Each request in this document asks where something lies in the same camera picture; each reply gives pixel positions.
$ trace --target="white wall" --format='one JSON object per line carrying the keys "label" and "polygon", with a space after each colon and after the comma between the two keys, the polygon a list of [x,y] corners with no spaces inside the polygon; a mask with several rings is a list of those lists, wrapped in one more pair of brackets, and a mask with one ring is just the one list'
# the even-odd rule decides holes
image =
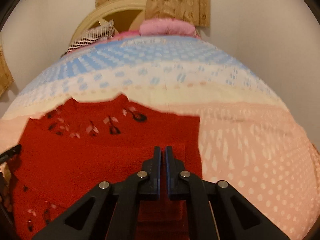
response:
{"label": "white wall", "polygon": [[[21,0],[1,32],[16,85],[0,98],[0,117],[93,9],[94,0]],[[320,25],[303,0],[211,0],[201,34],[264,79],[320,148]]]}

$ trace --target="metal screw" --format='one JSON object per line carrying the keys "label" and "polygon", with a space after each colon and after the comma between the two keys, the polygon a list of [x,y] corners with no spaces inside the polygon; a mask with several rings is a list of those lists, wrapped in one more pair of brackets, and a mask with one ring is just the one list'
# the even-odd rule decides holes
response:
{"label": "metal screw", "polygon": [[189,177],[191,174],[190,174],[189,171],[181,171],[181,172],[180,172],[180,175],[181,175],[182,177],[184,177],[184,178],[187,178],[187,177]]}
{"label": "metal screw", "polygon": [[226,182],[226,181],[224,181],[224,180],[220,180],[220,181],[218,182],[218,186],[219,186],[219,187],[222,187],[222,188],[226,188],[226,187],[229,186],[229,184],[228,184],[228,182]]}
{"label": "metal screw", "polygon": [[146,171],[139,171],[139,172],[137,173],[137,175],[138,175],[138,177],[140,177],[140,178],[144,178],[144,177],[146,177],[146,176],[148,175],[148,173],[147,173]]}
{"label": "metal screw", "polygon": [[99,188],[106,189],[108,187],[109,187],[109,182],[107,181],[102,181],[99,183]]}

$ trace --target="red sweater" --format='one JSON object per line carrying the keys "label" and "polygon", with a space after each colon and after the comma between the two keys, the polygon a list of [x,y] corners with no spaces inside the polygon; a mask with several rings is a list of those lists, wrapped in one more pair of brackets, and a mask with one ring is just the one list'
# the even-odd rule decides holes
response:
{"label": "red sweater", "polygon": [[[125,95],[101,103],[70,99],[40,120],[30,119],[19,163],[11,164],[19,166],[13,192],[17,233],[31,239],[100,181],[119,182],[139,171],[157,145],[173,145],[175,157],[201,176],[199,120],[154,111]],[[141,204],[139,221],[151,222],[139,223],[137,239],[147,238],[143,231],[186,231],[182,204],[167,201],[162,192],[157,205]]]}

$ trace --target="bed sheet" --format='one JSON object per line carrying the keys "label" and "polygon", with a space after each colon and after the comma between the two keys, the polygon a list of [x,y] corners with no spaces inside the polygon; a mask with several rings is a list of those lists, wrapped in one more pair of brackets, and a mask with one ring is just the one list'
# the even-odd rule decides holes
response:
{"label": "bed sheet", "polygon": [[316,149],[259,77],[199,39],[134,37],[65,55],[0,120],[0,152],[19,141],[29,117],[70,97],[94,102],[121,92],[157,110],[199,115],[204,179],[229,181],[291,239],[305,236],[320,212]]}

